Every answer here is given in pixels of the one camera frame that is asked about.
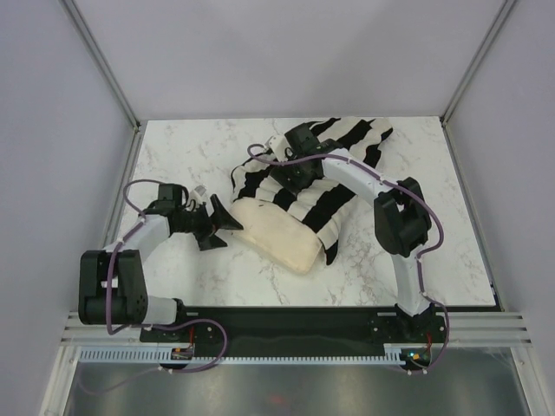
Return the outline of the black white striped pillowcase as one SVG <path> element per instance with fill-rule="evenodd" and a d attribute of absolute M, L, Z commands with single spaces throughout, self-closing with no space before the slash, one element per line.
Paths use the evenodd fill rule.
<path fill-rule="evenodd" d="M 387 118 L 332 117 L 305 124 L 318 140 L 336 140 L 372 167 L 377 166 L 382 156 L 381 143 L 394 131 Z M 235 166 L 231 172 L 233 202 L 255 198 L 283 209 L 316 233 L 325 264 L 333 264 L 342 225 L 356 205 L 357 196 L 331 179 L 318 179 L 294 195 L 271 177 L 271 168 L 252 158 Z"/>

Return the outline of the cream pillow with bear print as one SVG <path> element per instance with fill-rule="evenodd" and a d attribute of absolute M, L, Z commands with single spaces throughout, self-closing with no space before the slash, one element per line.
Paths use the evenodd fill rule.
<path fill-rule="evenodd" d="M 257 253 L 298 275 L 315 264 L 322 243 L 309 227 L 271 202 L 241 198 L 232 203 L 231 215 L 243 226 L 232 235 Z"/>

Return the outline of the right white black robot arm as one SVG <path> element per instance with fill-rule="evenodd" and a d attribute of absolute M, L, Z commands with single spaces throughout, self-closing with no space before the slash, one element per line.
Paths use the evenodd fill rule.
<path fill-rule="evenodd" d="M 394 182 L 338 141 L 318 140 L 306 124 L 270 138 L 267 146 L 277 159 L 273 172 L 286 189 L 297 192 L 318 179 L 331 179 L 373 206 L 375 237 L 395 271 L 396 307 L 402 312 L 395 321 L 397 334 L 418 340 L 428 330 L 422 313 L 431 305 L 422 288 L 419 254 L 432 225 L 418 181 Z"/>

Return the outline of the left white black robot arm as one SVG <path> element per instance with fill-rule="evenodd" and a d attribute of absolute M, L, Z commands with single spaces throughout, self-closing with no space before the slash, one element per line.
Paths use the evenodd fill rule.
<path fill-rule="evenodd" d="M 149 256 L 174 234 L 191 234 L 201 251 L 225 248 L 220 230 L 242 231 L 240 224 L 213 194 L 204 188 L 189 192 L 183 185 L 157 182 L 157 198 L 137 211 L 132 228 L 100 250 L 82 254 L 78 316 L 85 325 L 104 325 L 110 334 L 132 326 L 160 326 L 172 342 L 183 341 L 188 319 L 178 314 L 181 300 L 150 296 L 143 270 Z"/>

